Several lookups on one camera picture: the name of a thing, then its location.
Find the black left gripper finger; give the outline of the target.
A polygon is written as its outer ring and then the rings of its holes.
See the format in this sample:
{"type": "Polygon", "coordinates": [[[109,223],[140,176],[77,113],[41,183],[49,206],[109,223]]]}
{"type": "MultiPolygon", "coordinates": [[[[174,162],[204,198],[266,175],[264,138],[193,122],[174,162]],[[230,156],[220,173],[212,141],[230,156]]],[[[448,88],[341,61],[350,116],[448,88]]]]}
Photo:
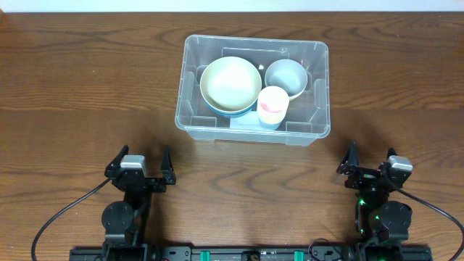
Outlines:
{"type": "Polygon", "coordinates": [[[176,175],[173,169],[173,164],[170,158],[171,149],[169,146],[166,146],[165,153],[163,155],[162,164],[160,170],[162,173],[162,178],[166,185],[175,185],[176,184],[176,175]]]}
{"type": "Polygon", "coordinates": [[[107,178],[117,178],[121,173],[120,163],[123,160],[123,157],[129,152],[128,145],[124,145],[118,155],[106,166],[104,171],[104,176],[107,178]]]}

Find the dark blue bowl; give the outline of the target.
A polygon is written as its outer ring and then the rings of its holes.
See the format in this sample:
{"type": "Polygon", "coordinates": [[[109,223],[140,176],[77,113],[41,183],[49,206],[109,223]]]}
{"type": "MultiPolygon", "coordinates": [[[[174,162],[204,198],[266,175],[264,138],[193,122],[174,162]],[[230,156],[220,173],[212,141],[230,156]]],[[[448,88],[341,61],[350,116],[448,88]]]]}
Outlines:
{"type": "Polygon", "coordinates": [[[243,111],[240,111],[240,112],[221,112],[221,111],[216,110],[216,109],[212,109],[212,111],[214,113],[216,113],[217,115],[221,116],[221,117],[237,118],[237,117],[242,117],[242,116],[246,115],[247,113],[249,113],[250,109],[243,110],[243,111]]]}
{"type": "Polygon", "coordinates": [[[239,110],[235,110],[235,111],[227,111],[227,110],[224,110],[224,109],[219,109],[218,107],[214,107],[212,106],[205,98],[202,99],[205,104],[207,105],[207,107],[209,109],[216,109],[216,110],[219,110],[221,112],[240,112],[240,111],[243,111],[243,110],[247,110],[247,109],[250,109],[250,111],[254,108],[254,106],[257,104],[257,100],[255,99],[254,102],[252,104],[250,104],[249,106],[243,108],[243,109],[239,109],[239,110]]]}

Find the yellow cup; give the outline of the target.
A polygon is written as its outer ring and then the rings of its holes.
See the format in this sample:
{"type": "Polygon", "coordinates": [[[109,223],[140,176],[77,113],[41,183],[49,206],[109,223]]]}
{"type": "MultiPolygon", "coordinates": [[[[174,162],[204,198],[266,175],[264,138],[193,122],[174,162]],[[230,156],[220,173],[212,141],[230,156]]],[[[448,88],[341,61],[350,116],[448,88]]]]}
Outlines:
{"type": "Polygon", "coordinates": [[[280,118],[282,117],[283,119],[285,118],[285,114],[262,114],[258,113],[258,117],[263,117],[263,118],[280,118]]]}
{"type": "Polygon", "coordinates": [[[267,124],[267,125],[275,125],[275,124],[280,124],[283,121],[283,118],[263,118],[259,117],[259,121],[262,124],[267,124]]]}

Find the cream cup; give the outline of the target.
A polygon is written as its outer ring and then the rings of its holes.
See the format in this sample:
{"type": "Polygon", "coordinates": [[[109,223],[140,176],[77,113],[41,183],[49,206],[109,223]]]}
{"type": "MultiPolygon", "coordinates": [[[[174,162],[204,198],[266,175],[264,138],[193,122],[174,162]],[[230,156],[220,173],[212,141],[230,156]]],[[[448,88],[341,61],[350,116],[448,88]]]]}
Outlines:
{"type": "Polygon", "coordinates": [[[289,95],[285,90],[278,86],[268,86],[265,87],[259,93],[257,98],[257,111],[264,114],[286,114],[289,107],[289,95]],[[269,113],[264,111],[260,107],[260,103],[266,103],[268,105],[279,108],[280,112],[278,113],[269,113]]]}

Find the grey-blue small bowl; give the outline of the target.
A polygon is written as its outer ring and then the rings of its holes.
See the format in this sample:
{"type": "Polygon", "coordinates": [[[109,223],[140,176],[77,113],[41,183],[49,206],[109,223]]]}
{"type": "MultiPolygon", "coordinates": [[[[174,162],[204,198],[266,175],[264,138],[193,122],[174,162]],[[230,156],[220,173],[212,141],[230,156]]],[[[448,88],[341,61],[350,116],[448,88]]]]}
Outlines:
{"type": "Polygon", "coordinates": [[[265,85],[278,86],[289,96],[306,89],[308,74],[300,63],[291,59],[280,59],[273,62],[265,72],[265,85]]]}

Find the cream large bowl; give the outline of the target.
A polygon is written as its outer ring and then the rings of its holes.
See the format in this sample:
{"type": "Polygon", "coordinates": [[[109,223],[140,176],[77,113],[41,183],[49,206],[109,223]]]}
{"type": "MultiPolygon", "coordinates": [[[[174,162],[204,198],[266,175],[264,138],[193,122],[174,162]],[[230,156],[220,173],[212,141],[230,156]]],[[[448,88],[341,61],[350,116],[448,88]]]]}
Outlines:
{"type": "Polygon", "coordinates": [[[206,67],[199,87],[202,97],[212,106],[235,111],[257,100],[262,78],[251,62],[240,57],[222,57],[206,67]]]}

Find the white small bowl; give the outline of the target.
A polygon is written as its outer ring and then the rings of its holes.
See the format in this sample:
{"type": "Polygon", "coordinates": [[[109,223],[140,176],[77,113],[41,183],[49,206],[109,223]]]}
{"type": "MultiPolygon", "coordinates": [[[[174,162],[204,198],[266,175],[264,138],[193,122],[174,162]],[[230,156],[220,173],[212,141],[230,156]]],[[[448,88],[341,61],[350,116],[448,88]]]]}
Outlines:
{"type": "Polygon", "coordinates": [[[295,95],[292,95],[292,96],[289,96],[289,100],[290,100],[290,101],[295,100],[297,97],[301,96],[301,95],[303,94],[304,91],[305,91],[305,90],[302,89],[299,93],[297,93],[297,94],[295,94],[295,95]]]}

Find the light blue cup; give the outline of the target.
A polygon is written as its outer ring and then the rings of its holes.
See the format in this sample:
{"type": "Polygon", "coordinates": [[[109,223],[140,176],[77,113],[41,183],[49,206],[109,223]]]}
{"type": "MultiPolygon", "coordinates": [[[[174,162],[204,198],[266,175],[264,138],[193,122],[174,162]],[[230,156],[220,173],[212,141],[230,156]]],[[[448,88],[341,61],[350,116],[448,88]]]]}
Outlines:
{"type": "Polygon", "coordinates": [[[277,130],[280,125],[281,125],[281,122],[266,123],[266,122],[260,121],[260,126],[264,128],[265,130],[274,131],[274,130],[277,130]]]}

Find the pink cup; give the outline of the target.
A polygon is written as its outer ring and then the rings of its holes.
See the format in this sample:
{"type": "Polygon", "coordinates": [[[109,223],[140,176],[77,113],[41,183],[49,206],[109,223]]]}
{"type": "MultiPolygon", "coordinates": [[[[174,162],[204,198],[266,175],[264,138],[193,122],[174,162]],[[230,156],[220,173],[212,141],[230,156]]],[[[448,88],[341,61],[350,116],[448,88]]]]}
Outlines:
{"type": "Polygon", "coordinates": [[[268,105],[266,103],[260,103],[260,107],[264,111],[269,112],[269,113],[278,113],[278,112],[280,112],[279,108],[275,108],[274,106],[268,105]]]}

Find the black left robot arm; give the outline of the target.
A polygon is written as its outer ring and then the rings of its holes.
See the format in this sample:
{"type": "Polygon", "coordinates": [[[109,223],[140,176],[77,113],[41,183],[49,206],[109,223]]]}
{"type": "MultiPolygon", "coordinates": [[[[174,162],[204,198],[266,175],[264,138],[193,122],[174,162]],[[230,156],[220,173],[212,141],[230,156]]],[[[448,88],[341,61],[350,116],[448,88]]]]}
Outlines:
{"type": "Polygon", "coordinates": [[[104,175],[124,193],[124,197],[121,201],[109,204],[102,213],[105,237],[102,253],[97,260],[162,259],[160,248],[146,243],[144,234],[152,195],[165,193],[167,186],[176,184],[170,147],[165,149],[160,171],[160,177],[148,177],[145,157],[130,154],[127,145],[106,166],[104,175]]]}

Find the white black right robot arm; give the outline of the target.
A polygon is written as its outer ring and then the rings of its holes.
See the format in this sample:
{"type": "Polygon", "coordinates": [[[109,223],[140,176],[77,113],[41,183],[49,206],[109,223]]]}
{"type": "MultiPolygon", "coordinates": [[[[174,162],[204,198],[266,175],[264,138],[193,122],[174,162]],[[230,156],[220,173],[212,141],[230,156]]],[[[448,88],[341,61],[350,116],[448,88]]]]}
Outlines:
{"type": "Polygon", "coordinates": [[[403,260],[401,243],[408,240],[412,209],[407,204],[389,200],[410,177],[413,165],[393,148],[378,168],[360,166],[355,142],[336,172],[345,175],[344,185],[357,191],[355,227],[362,236],[347,254],[349,260],[403,260]]]}

